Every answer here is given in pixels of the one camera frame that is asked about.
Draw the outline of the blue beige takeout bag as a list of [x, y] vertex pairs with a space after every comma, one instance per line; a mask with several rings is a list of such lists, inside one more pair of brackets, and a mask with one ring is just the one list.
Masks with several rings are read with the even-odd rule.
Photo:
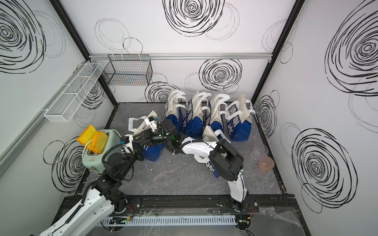
[[188, 101], [186, 94], [178, 89], [172, 90], [165, 104], [163, 120], [170, 120], [176, 126], [178, 132], [183, 131], [184, 115]]
[[201, 137], [203, 134], [203, 112], [210, 110], [209, 107], [203, 106], [202, 103], [208, 103], [209, 92], [197, 91], [187, 106], [187, 115], [184, 119], [184, 134], [190, 137]]
[[227, 106], [226, 102], [230, 99], [230, 96], [228, 94], [217, 94], [215, 95], [210, 103], [208, 104], [209, 110], [206, 112], [206, 121], [205, 125], [210, 126], [210, 128], [216, 132], [220, 130], [222, 133], [224, 133], [224, 127], [223, 127], [223, 121], [222, 121], [222, 115], [227, 113], [226, 111], [223, 111], [221, 109], [221, 106]]
[[[230, 140], [227, 139], [227, 137], [225, 136], [225, 134], [223, 133], [221, 129], [214, 131], [209, 125], [205, 127], [203, 135], [202, 135], [203, 141], [218, 142], [220, 138], [225, 139], [226, 141], [231, 143]], [[199, 155], [194, 155], [194, 158], [198, 163], [205, 164], [206, 167], [212, 172], [215, 178], [220, 177], [218, 170], [216, 169], [216, 167], [214, 166], [214, 164], [210, 161], [208, 157], [201, 157]]]
[[129, 118], [129, 131], [133, 140], [142, 146], [144, 159], [157, 161], [162, 149], [165, 147], [165, 129], [155, 111], [147, 116]]
[[256, 112], [244, 94], [226, 108], [227, 127], [232, 141], [246, 141], [252, 129], [252, 115]]

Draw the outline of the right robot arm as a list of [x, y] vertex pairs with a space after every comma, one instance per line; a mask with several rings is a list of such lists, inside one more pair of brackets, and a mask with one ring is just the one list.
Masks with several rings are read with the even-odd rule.
[[198, 163], [211, 162], [220, 176], [227, 180], [230, 189], [231, 206], [238, 212], [252, 212], [249, 193], [244, 182], [244, 157], [226, 139], [197, 140], [179, 133], [171, 120], [142, 117], [143, 123], [133, 127], [129, 119], [129, 131], [133, 140], [144, 146], [164, 144], [172, 154], [193, 154]]

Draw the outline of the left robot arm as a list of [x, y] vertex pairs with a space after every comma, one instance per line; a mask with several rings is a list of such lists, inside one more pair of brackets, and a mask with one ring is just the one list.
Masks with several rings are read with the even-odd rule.
[[102, 159], [105, 170], [95, 181], [84, 189], [82, 199], [64, 216], [40, 233], [41, 236], [85, 236], [106, 217], [127, 212], [135, 215], [126, 195], [119, 190], [126, 175], [133, 169], [137, 160], [142, 160], [141, 144], [131, 147], [116, 144], [111, 149], [122, 147], [125, 153], [117, 152], [107, 160]]

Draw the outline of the front yellow toast slice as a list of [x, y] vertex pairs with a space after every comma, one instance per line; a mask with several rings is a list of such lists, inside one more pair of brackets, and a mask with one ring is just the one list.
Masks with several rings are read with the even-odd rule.
[[102, 154], [106, 147], [107, 141], [108, 135], [103, 131], [99, 131], [92, 140], [93, 152]]

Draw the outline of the yellow toast slice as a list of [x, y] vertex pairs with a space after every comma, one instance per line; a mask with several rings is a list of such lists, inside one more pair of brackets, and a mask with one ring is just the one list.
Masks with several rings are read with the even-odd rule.
[[77, 141], [82, 145], [86, 145], [95, 137], [96, 134], [97, 130], [92, 125], [89, 125], [85, 129], [85, 131], [77, 138]]
[[102, 154], [106, 147], [107, 141], [108, 135], [103, 131], [99, 131], [92, 140], [93, 152]]

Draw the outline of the mint green toaster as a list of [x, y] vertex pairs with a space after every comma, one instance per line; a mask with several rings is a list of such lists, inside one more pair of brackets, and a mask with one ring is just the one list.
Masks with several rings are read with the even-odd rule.
[[115, 129], [105, 129], [102, 131], [108, 135], [108, 140], [103, 153], [93, 152], [86, 148], [85, 152], [82, 154], [83, 165], [89, 169], [92, 174], [97, 176], [101, 176], [102, 172], [105, 170], [105, 167], [101, 162], [103, 155], [121, 141], [121, 135]]

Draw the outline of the rear yellow toast slice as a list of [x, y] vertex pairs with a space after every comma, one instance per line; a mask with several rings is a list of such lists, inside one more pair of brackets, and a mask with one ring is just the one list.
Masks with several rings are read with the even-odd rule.
[[92, 125], [89, 125], [85, 129], [85, 131], [77, 138], [77, 141], [82, 145], [86, 145], [95, 137], [96, 134], [97, 130]]

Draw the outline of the clear plastic cup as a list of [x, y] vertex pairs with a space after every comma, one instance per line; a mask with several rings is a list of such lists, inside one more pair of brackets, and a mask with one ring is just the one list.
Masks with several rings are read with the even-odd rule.
[[268, 147], [263, 143], [257, 143], [254, 145], [251, 152], [251, 157], [253, 160], [260, 161], [263, 156], [268, 155]]

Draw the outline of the pink plastic cup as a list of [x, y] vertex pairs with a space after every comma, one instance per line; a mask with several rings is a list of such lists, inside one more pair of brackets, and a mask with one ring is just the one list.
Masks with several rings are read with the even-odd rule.
[[264, 155], [261, 157], [258, 167], [263, 172], [269, 172], [275, 167], [275, 161], [271, 157]]

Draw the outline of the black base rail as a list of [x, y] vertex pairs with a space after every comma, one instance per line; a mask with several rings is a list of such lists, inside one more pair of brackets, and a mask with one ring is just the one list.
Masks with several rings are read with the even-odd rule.
[[216, 213], [247, 214], [257, 213], [264, 207], [297, 207], [292, 194], [249, 195], [242, 206], [228, 195], [131, 195], [126, 197], [125, 210], [112, 216], [142, 214], [149, 210], [161, 209], [209, 209]]

